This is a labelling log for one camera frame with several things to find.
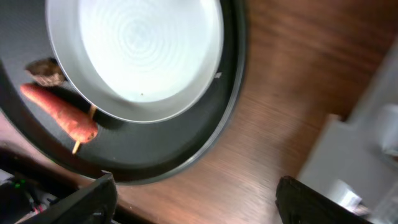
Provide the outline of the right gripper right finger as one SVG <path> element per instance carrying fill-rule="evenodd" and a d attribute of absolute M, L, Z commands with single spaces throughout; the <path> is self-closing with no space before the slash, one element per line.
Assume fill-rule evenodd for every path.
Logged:
<path fill-rule="evenodd" d="M 288 175 L 275 196 L 283 224 L 371 224 Z"/>

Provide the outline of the wooden chopstick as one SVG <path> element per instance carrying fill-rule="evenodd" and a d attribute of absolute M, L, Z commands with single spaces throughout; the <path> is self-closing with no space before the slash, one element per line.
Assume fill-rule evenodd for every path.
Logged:
<path fill-rule="evenodd" d="M 98 133 L 97 124 L 93 121 L 93 116 L 96 111 L 96 107 L 91 105 L 88 114 L 79 112 L 76 117 L 77 125 L 73 129 L 73 137 L 75 139 L 75 145 L 72 150 L 72 154 L 76 154 L 80 147 L 80 144 L 90 142 Z"/>

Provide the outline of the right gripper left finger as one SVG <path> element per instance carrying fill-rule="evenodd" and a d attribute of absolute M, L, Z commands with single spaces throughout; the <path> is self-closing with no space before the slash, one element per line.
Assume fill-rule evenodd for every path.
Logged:
<path fill-rule="evenodd" d="M 108 173 L 22 224 L 111 223 L 118 193 Z"/>

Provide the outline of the brown food scrap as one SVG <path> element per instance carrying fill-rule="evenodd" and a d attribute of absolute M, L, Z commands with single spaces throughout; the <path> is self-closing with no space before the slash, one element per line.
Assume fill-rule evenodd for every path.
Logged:
<path fill-rule="evenodd" d="M 25 71 L 41 86 L 59 86 L 66 80 L 54 58 L 33 61 L 25 66 Z"/>

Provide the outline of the orange carrot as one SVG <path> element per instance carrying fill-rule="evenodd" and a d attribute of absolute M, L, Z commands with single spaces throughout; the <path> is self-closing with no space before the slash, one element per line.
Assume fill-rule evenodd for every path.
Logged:
<path fill-rule="evenodd" d="M 73 139 L 73 129 L 77 125 L 77 116 L 82 112 L 41 86 L 26 83 L 20 86 L 21 93 L 31 102 L 49 114 L 55 122 Z"/>

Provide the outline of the grey plate with food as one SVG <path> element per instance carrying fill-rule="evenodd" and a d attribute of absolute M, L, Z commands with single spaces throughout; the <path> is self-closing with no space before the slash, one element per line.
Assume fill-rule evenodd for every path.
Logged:
<path fill-rule="evenodd" d="M 210 87 L 224 44 L 216 0 L 49 0 L 47 31 L 73 87 L 100 111 L 157 123 Z"/>

